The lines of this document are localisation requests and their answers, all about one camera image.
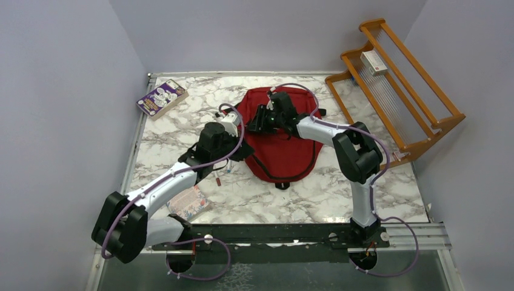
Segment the red backpack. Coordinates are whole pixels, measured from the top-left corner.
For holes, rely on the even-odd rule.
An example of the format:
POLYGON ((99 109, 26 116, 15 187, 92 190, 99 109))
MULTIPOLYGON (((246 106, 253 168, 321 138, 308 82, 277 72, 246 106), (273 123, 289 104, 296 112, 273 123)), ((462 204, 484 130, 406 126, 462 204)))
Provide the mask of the red backpack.
POLYGON ((267 110, 269 91, 250 89, 236 105, 245 125, 244 141, 254 150, 245 163, 257 178, 286 190, 313 170, 323 144, 280 128, 279 116, 267 110))

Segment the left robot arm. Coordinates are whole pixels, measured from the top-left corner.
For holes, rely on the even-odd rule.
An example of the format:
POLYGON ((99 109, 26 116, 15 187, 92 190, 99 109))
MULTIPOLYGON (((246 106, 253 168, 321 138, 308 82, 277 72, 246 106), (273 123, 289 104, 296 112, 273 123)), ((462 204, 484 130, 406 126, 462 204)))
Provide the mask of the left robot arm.
POLYGON ((92 231, 101 256, 122 263, 134 260, 148 246, 149 218, 157 210, 211 174, 215 164, 245 158, 244 134, 243 118, 234 110, 219 121, 208 122, 198 142, 163 175, 127 195, 109 194, 92 231))

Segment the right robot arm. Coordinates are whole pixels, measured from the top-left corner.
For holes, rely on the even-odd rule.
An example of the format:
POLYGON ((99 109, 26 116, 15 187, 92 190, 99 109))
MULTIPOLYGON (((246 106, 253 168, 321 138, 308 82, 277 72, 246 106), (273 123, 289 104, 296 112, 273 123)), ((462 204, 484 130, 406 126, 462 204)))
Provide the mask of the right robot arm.
POLYGON ((353 213, 349 239, 354 245, 380 246, 385 229, 375 211, 373 185, 381 174, 380 143, 361 122, 332 124, 311 113, 298 112, 288 92, 270 92, 268 104, 250 106, 247 98, 245 140, 254 149, 246 159, 249 169, 263 181, 285 190, 314 168, 323 146, 335 151, 343 176, 350 181, 353 213))

